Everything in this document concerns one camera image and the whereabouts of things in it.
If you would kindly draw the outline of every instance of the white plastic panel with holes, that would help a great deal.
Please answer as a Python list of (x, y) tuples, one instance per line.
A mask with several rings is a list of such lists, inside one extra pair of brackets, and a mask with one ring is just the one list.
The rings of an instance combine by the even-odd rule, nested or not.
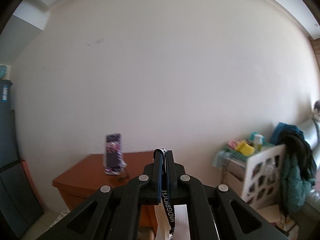
[(241, 198), (254, 209), (273, 203), (280, 186), (284, 155), (285, 145), (278, 145), (248, 158)]

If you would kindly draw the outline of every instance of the small table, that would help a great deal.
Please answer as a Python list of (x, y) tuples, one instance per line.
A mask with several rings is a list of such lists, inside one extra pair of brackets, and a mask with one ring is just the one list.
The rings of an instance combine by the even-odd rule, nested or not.
[[(129, 173), (129, 178), (123, 181), (117, 180), (119, 175), (104, 173), (102, 159), (103, 154), (91, 154), (52, 181), (52, 186), (59, 190), (70, 210), (73, 210), (103, 185), (122, 186), (130, 179), (141, 175), (144, 166), (153, 162), (153, 151), (123, 154)], [(156, 234), (158, 224), (154, 206), (141, 206), (139, 226), (152, 227)]]

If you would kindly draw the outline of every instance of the gray refrigerator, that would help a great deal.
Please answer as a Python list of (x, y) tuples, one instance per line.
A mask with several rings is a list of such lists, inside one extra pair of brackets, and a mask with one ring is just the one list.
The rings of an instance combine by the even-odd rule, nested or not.
[(0, 239), (19, 239), (42, 214), (20, 163), (9, 80), (0, 80)]

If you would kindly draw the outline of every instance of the blue sticker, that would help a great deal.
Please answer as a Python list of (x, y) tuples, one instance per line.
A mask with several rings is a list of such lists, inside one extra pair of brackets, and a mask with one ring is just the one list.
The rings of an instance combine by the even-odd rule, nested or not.
[(8, 100), (8, 86), (3, 86), (2, 102), (6, 102), (7, 100)]

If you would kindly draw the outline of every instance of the yellow object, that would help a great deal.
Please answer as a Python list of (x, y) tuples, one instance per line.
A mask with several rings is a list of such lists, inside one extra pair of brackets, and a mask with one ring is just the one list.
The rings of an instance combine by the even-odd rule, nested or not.
[(242, 153), (244, 156), (249, 156), (254, 153), (254, 148), (245, 141), (241, 141), (236, 147), (236, 151)]

